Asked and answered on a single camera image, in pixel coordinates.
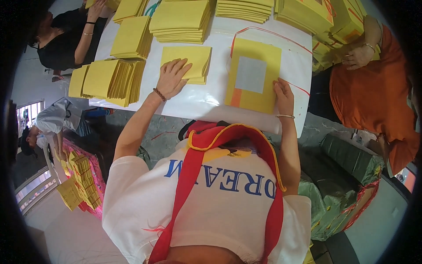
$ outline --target red apron strap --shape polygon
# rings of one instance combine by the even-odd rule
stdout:
[[[201,134],[195,134],[195,131],[191,132],[189,135],[189,145],[191,146],[192,142],[195,142],[195,147],[189,148],[186,153],[176,187],[172,217],[151,252],[148,262],[149,264],[154,264],[167,258],[174,222],[177,214],[195,185],[201,170],[205,148],[211,149],[224,144],[231,139],[247,136],[252,140],[255,146],[257,146],[258,151],[261,152],[261,158],[269,164],[272,172],[276,175],[276,178],[279,178],[279,176],[277,177],[279,172],[275,153],[271,145],[268,141],[266,141],[265,136],[260,133],[260,131],[259,133],[256,133],[256,131],[257,130],[255,128],[241,124],[234,124],[229,127],[214,127],[202,132]],[[267,264],[268,256],[277,245],[280,238],[281,226],[283,224],[283,195],[280,186],[282,186],[281,182],[276,184],[274,201],[268,212],[265,224],[265,243],[262,255],[262,264]]]

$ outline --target white t-shirt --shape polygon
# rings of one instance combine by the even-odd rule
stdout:
[[[70,111],[70,117],[67,118],[66,107]],[[34,120],[34,125],[42,132],[54,132],[58,134],[63,127],[67,127],[73,131],[78,128],[81,120],[82,110],[76,108],[67,101],[56,102],[49,105],[38,113]]]
[[[111,165],[102,224],[131,264],[147,259],[161,234],[145,229],[163,228],[170,222],[185,146],[185,140],[180,142],[176,152],[151,171],[135,156]],[[218,246],[243,261],[259,260],[276,184],[270,167],[256,154],[241,158],[225,154],[204,161],[197,184],[176,218],[170,246]],[[311,239],[311,200],[290,195],[283,202],[280,239],[269,259],[301,264]]]

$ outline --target white tabletop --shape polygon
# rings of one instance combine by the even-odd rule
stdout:
[[[272,16],[264,24],[223,17],[213,17],[210,24],[210,33],[203,44],[204,46],[212,47],[206,85],[187,84],[177,96],[163,103],[156,111],[156,114],[209,122],[223,120],[228,123],[244,123],[263,131],[281,134],[281,124],[278,118],[274,116],[278,114],[276,108],[274,109],[274,114],[264,114],[248,109],[226,106],[224,104],[230,69],[230,46],[234,34],[250,26],[280,34],[297,42],[308,50],[312,49],[311,36],[285,23],[273,20]],[[109,23],[106,25],[101,36],[95,60],[111,58],[110,51],[118,29],[119,25],[113,23],[112,18],[109,19]],[[312,54],[303,47],[279,36],[256,29],[249,29],[239,33],[237,38],[259,41],[281,48],[280,77],[307,92],[310,91]],[[154,37],[143,72],[139,101],[130,104],[128,107],[121,107],[105,100],[92,98],[89,100],[89,104],[137,111],[145,101],[147,95],[152,92],[152,89],[157,84],[160,75],[161,53],[164,46],[197,46],[197,44],[161,44]],[[291,85],[291,88],[295,95],[294,116],[296,117],[295,124],[299,138],[305,122],[309,95],[293,85]]]

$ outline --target scissors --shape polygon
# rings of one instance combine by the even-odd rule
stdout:
[[[155,9],[158,7],[158,5],[160,5],[161,1],[162,1],[162,0],[158,0],[158,2],[157,2],[157,3],[153,4],[152,6],[150,6],[150,7],[146,10],[145,15],[146,15],[146,16],[150,16],[150,17],[152,17],[152,15],[153,15],[153,14],[154,14],[154,12],[155,12]]]

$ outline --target pink tablecloth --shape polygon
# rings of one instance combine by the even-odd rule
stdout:
[[[103,201],[104,201],[104,192],[106,190],[106,183],[103,180],[103,175],[101,174],[100,165],[98,163],[98,159],[95,155],[86,152],[85,150],[79,148],[78,146],[75,146],[72,142],[70,142],[67,139],[63,139],[63,149],[66,150],[68,153],[71,151],[76,151],[78,155],[83,154],[85,157],[88,158],[89,165],[91,166],[91,173],[92,177],[94,178],[94,184],[97,188],[98,195],[100,196],[101,205],[98,206],[95,210],[93,210],[91,207],[89,207],[86,202],[82,202],[79,205],[79,208],[82,211],[88,211],[91,214],[93,214],[96,218],[102,219],[103,217]]]

